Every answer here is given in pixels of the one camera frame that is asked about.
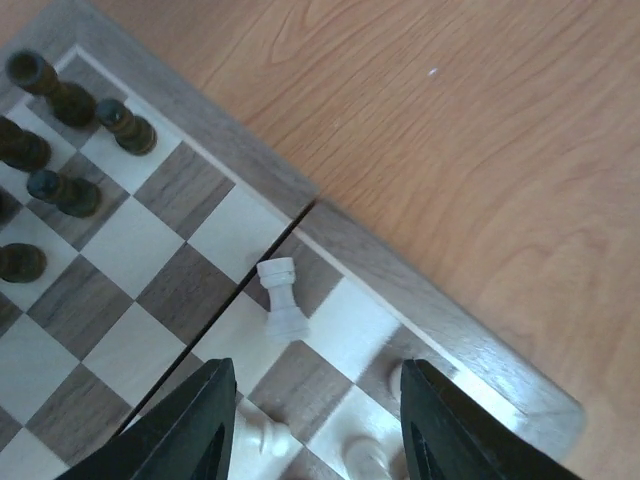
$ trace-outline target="dark chess pawn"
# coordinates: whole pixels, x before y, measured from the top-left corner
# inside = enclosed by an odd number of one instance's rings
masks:
[[[28,283],[40,278],[47,257],[38,247],[12,243],[0,247],[0,278],[11,283]]]
[[[29,194],[52,203],[58,210],[73,217],[93,215],[100,205],[100,190],[83,178],[68,178],[65,175],[40,170],[27,181]]]
[[[149,153],[156,145],[156,131],[151,124],[115,98],[100,100],[96,117],[113,133],[118,145],[132,155]]]
[[[0,160],[23,172],[44,168],[51,158],[47,141],[0,116]]]

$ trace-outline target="chessboard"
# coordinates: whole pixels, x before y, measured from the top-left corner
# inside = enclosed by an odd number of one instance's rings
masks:
[[[0,79],[2,113],[49,143],[47,168],[102,193],[94,215],[70,217],[0,162],[0,245],[47,256],[35,282],[0,281],[0,478],[54,478],[226,357],[238,411],[291,437],[281,456],[234,439],[232,480],[348,479],[342,449],[358,436],[404,478],[390,374],[405,358],[429,360],[552,457],[570,448],[584,422],[573,399],[93,8],[54,2],[0,60],[22,47],[124,102],[157,145],[129,155],[97,122],[66,127]],[[290,344],[265,334],[255,268],[283,256],[310,325]]]

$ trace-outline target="white pawn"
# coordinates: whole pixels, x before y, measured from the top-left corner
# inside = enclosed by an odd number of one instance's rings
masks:
[[[239,410],[233,427],[233,440],[258,448],[260,455],[284,457],[289,451],[291,430],[284,423],[274,422],[265,417],[263,421],[248,419]]]
[[[398,402],[400,401],[400,379],[402,377],[402,363],[399,363],[389,375],[389,391],[391,392],[391,396],[395,398]]]
[[[389,460],[373,438],[353,440],[345,448],[342,460],[349,480],[391,480]]]

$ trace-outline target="white rook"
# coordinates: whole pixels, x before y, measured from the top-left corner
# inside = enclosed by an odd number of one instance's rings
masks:
[[[293,297],[296,280],[293,258],[283,257],[258,264],[260,283],[269,292],[267,335],[281,342],[301,340],[309,335],[309,321]]]

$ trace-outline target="wooden chessboard border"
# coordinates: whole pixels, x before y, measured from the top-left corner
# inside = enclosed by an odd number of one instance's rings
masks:
[[[87,3],[52,2],[0,49],[0,62],[24,47],[51,63],[73,49],[96,59],[290,219],[304,215],[309,199],[317,198],[308,179]],[[3,111],[22,96],[0,76]],[[298,231],[450,363],[515,406],[523,416],[521,437],[553,458],[564,457],[585,423],[574,399],[330,202],[317,200]]]

